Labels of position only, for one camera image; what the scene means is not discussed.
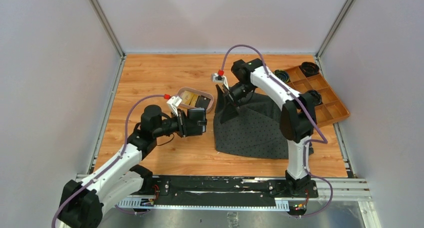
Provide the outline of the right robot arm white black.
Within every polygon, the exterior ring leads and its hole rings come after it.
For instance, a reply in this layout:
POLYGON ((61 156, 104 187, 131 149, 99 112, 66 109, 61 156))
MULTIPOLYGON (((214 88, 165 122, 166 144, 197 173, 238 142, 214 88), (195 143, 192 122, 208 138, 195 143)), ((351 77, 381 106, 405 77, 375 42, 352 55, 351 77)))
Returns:
POLYGON ((223 70, 211 75, 217 86, 218 101, 215 113, 220 124, 239 116, 242 99, 256 88, 262 89, 280 108, 279 129, 288 144, 288 167, 285 171, 285 190, 291 196, 311 191, 312 175, 309 169, 309 146, 312 134, 319 130, 316 124, 314 98, 310 93, 300 93, 277 78, 264 60, 249 62, 238 60, 231 72, 238 79, 228 86, 223 70))

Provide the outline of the pink oval tray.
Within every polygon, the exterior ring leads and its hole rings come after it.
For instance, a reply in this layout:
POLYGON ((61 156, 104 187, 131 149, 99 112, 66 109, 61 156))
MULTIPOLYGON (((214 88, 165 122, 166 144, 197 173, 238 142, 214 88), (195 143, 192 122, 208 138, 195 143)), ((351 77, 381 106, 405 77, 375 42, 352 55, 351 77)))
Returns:
POLYGON ((210 113, 214 107, 215 98, 210 93, 190 87, 182 87, 176 94, 182 99, 179 105, 182 108, 204 108, 206 113, 210 113))

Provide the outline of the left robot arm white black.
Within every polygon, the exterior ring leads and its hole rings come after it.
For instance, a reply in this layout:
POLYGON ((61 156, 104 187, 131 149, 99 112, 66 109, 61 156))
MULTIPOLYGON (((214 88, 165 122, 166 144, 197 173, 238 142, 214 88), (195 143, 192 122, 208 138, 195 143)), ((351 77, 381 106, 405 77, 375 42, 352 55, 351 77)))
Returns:
POLYGON ((83 180, 66 183, 51 226, 61 221, 69 227, 98 227, 111 207, 127 195, 150 193, 150 171, 139 163, 157 146, 158 137, 173 133, 185 137, 191 124, 189 117, 181 109, 169 116, 157 105, 145 107, 132 134, 109 161, 83 180))

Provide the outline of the black leather card holder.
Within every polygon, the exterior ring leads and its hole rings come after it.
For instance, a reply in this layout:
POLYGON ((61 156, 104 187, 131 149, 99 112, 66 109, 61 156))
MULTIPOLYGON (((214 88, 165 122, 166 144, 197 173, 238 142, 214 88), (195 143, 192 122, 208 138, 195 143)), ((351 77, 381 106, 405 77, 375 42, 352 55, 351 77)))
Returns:
POLYGON ((205 108, 188 109, 185 118, 186 136, 200 136, 205 133, 207 122, 205 108))

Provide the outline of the gold credit card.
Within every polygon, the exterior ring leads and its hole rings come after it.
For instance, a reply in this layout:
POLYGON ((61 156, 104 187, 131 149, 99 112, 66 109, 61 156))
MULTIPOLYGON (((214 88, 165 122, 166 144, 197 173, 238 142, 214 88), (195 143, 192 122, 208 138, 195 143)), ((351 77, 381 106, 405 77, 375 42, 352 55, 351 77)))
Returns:
POLYGON ((191 100, 191 98, 192 98, 192 96, 193 96, 193 95, 197 95, 197 94, 196 94, 196 93, 194 93, 194 92, 191 92, 191 91, 185 90, 185 91, 182 93, 182 95, 181 95, 182 103, 183 103, 183 104, 185 104, 185 105, 190 106, 190 100, 191 100))
POLYGON ((190 105, 193 107, 199 107, 198 101, 199 101, 200 95, 193 95, 190 100, 190 105))

